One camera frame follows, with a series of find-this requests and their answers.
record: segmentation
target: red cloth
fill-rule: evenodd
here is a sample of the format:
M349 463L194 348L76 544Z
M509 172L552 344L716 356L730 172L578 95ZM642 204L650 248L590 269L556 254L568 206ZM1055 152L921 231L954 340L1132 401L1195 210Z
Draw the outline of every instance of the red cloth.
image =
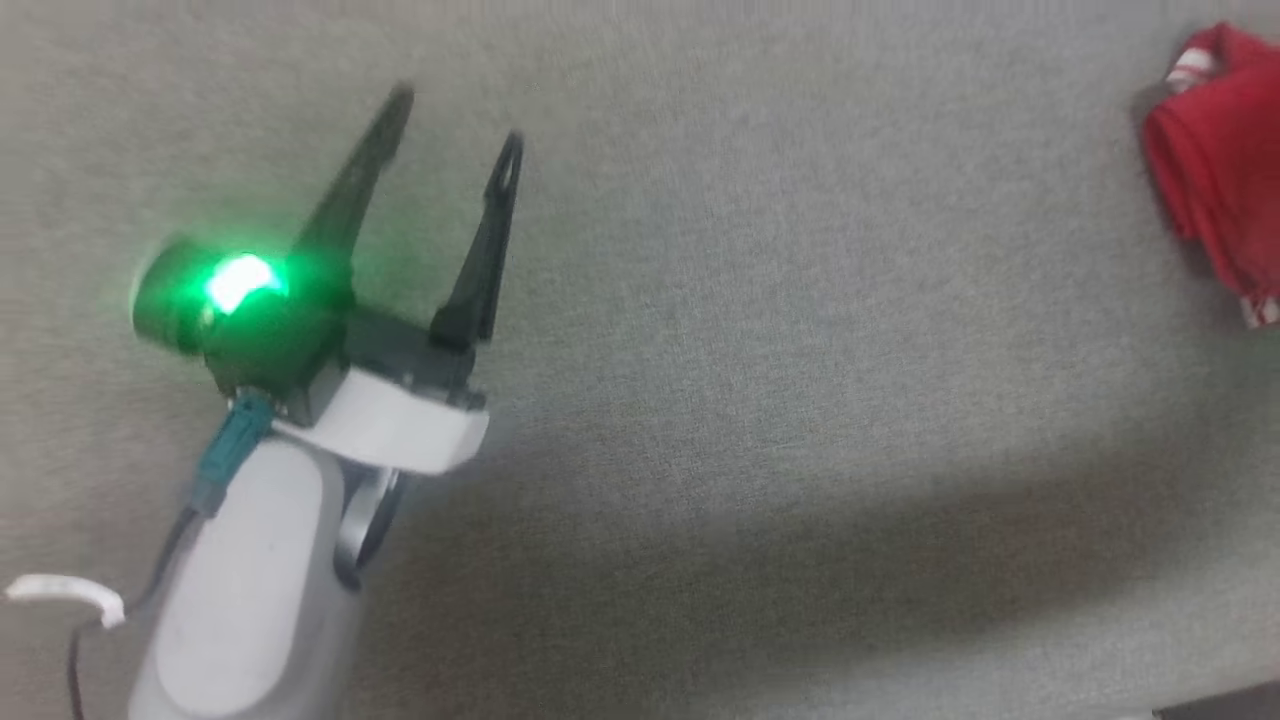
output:
M1219 278L1280 322L1280 49L1225 23L1197 33L1169 76L1174 95L1143 145L1174 225Z

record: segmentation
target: green light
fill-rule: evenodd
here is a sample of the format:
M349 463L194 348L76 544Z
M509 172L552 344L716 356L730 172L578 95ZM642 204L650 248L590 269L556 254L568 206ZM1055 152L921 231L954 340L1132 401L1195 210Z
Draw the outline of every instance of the green light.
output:
M246 254L219 263L205 283L205 295L219 313L230 315L248 293L264 288L288 293L284 278L266 260Z

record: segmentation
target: gray carpet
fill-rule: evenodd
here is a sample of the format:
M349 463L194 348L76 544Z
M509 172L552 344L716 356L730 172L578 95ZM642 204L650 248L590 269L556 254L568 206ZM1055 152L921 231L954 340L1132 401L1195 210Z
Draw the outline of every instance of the gray carpet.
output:
M182 5L0 4L0 577L142 583L221 406L131 336L136 269L283 247L408 78L365 296L426 318L529 149L493 429L407 502L348 717L1107 717L1280 669L1280 334L1134 135L1270 0ZM0 715L65 716L82 616L0 607ZM95 717L142 643L87 648Z

